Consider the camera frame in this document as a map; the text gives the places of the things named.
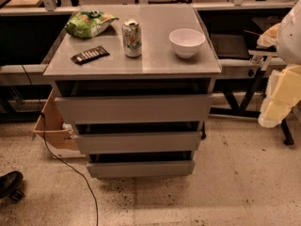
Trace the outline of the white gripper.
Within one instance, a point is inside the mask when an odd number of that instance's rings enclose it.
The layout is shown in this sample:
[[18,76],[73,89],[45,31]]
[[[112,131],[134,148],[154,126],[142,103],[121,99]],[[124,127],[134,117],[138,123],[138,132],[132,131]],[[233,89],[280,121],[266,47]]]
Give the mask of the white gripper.
[[[275,24],[261,34],[257,44],[263,47],[277,45],[280,24]],[[281,72],[273,70],[270,98],[261,105],[258,123],[265,128],[274,128],[288,116],[293,105],[301,101],[301,66],[291,64]]]

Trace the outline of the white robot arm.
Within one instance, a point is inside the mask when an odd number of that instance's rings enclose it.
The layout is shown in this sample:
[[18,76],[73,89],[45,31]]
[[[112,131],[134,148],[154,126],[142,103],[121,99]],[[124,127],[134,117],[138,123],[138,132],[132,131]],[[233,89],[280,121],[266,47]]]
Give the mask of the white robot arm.
[[301,1],[260,35],[257,44],[275,46],[277,56],[287,63],[281,72],[272,71],[258,118],[260,126],[273,128],[301,101]]

